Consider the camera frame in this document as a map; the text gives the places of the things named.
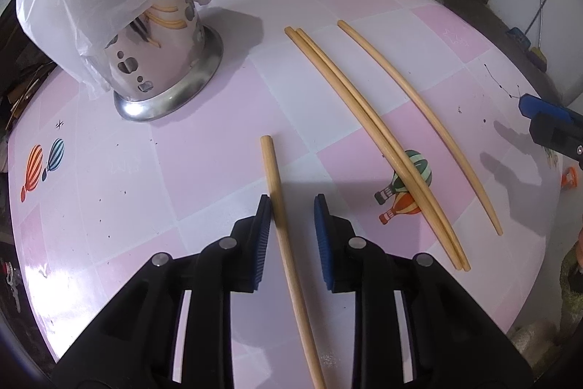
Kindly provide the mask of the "steel utensil holder cup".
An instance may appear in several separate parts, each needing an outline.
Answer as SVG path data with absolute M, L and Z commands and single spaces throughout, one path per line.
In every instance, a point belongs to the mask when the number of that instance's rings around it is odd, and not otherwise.
M 201 21 L 195 0 L 153 0 L 105 53 L 118 113 L 144 122 L 175 112 L 207 86 L 223 42 Z

